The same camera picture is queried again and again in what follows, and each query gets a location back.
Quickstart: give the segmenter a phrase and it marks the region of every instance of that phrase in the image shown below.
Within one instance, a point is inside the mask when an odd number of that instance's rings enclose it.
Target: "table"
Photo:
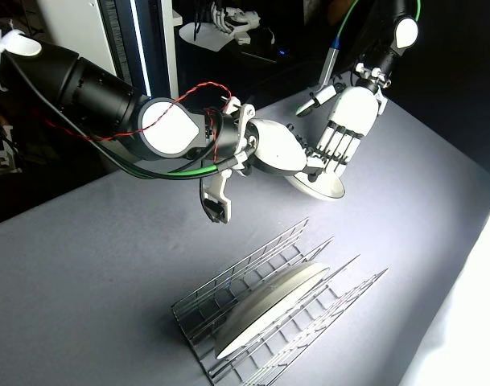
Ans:
[[[258,116],[315,143],[329,107],[302,92]],[[490,175],[389,103],[323,202],[255,170],[228,184],[230,224],[210,224],[197,182],[122,172],[0,224],[0,386],[207,385],[170,306],[308,216],[299,247],[357,253],[351,283],[389,272],[278,384],[397,384],[490,210]]]

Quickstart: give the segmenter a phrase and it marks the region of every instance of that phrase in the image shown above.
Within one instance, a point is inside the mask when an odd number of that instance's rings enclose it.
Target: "dish rack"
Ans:
[[[285,267],[312,261],[332,238],[303,254],[296,246],[305,219],[172,306],[180,330],[212,386],[271,385],[387,269],[338,296],[332,279],[359,256],[329,272],[291,310],[231,355],[216,359],[214,343],[233,307]]]

